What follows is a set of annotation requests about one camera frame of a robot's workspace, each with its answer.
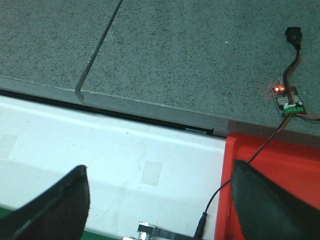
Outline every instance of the green terminal block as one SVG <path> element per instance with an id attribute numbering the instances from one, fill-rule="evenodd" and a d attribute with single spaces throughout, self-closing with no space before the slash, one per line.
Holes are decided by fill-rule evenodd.
<path id="1" fill-rule="evenodd" d="M 305 108 L 303 106 L 293 106 L 288 107 L 284 110 L 284 114 L 301 114 L 305 112 Z"/>

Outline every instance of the white plastic surface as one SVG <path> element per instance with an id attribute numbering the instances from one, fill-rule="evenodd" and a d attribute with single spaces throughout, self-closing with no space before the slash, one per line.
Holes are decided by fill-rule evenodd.
<path id="1" fill-rule="evenodd" d="M 220 185 L 224 148 L 224 139 L 0 96 L 0 205 L 19 208 L 85 164 L 88 230 L 137 237 L 144 221 L 193 236 Z"/>

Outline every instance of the white sticker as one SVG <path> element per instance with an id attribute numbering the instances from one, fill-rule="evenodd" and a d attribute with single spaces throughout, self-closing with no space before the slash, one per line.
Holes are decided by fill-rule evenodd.
<path id="1" fill-rule="evenodd" d="M 0 138 L 0 159 L 8 159 L 12 149 L 14 148 L 18 136 L 3 134 Z"/>
<path id="2" fill-rule="evenodd" d="M 151 186 L 158 186 L 162 163 L 145 161 L 140 183 Z"/>

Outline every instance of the gray speckled floor tile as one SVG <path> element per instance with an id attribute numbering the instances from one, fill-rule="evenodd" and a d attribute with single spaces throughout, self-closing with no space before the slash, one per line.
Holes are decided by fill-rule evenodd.
<path id="1" fill-rule="evenodd" d="M 308 113 L 320 113 L 319 23 L 316 0 L 125 0 L 82 93 L 90 105 L 218 132 L 237 130 L 229 121 L 274 128 L 281 117 L 270 87 L 295 58 L 287 27 L 303 33 L 291 84 Z M 320 136 L 298 119 L 288 129 Z"/>
<path id="2" fill-rule="evenodd" d="M 118 2 L 1 0 L 0 88 L 76 99 L 71 90 Z"/>

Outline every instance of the gap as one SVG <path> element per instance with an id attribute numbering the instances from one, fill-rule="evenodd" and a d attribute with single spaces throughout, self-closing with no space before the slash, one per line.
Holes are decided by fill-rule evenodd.
<path id="1" fill-rule="evenodd" d="M 79 82 L 78 82 L 77 85 L 75 86 L 75 89 L 74 89 L 74 90 L 75 90 L 75 94 L 76 94 L 77 96 L 78 96 L 78 93 L 79 93 L 79 91 L 81 90 L 81 88 L 82 88 L 82 86 L 83 86 L 83 84 L 84 84 L 84 82 L 85 82 L 85 80 L 86 80 L 86 78 L 87 78 L 87 76 L 88 76 L 88 74 L 89 74 L 89 71 L 90 71 L 92 65 L 94 64 L 94 61 L 95 61 L 95 59 L 96 59 L 96 57 L 97 57 L 97 55 L 98 55 L 98 52 L 99 52 L 99 50 L 100 50 L 100 48 L 101 48 L 101 46 L 102 46 L 102 43 L 104 42 L 104 40 L 105 40 L 105 38 L 106 38 L 106 36 L 107 36 L 107 33 L 109 32 L 109 29 L 110 29 L 112 23 L 113 23 L 114 20 L 115 20 L 115 17 L 116 17 L 116 15 L 117 15 L 118 11 L 119 11 L 119 8 L 120 8 L 122 2 L 123 2 L 123 0 L 120 0 L 119 3 L 118 3 L 118 5 L 116 6 L 115 11 L 114 11 L 114 13 L 113 13 L 113 15 L 112 15 L 112 17 L 111 17 L 111 19 L 110 19 L 110 21 L 109 21 L 106 29 L 104 30 L 103 35 L 102 35 L 102 37 L 100 38 L 100 41 L 99 41 L 98 45 L 96 46 L 96 48 L 95 48 L 95 50 L 94 50 L 94 52 L 93 52 L 93 54 L 92 54 L 92 56 L 91 56 L 91 59 L 90 59 L 89 63 L 87 64 L 84 72 L 82 73 Z"/>

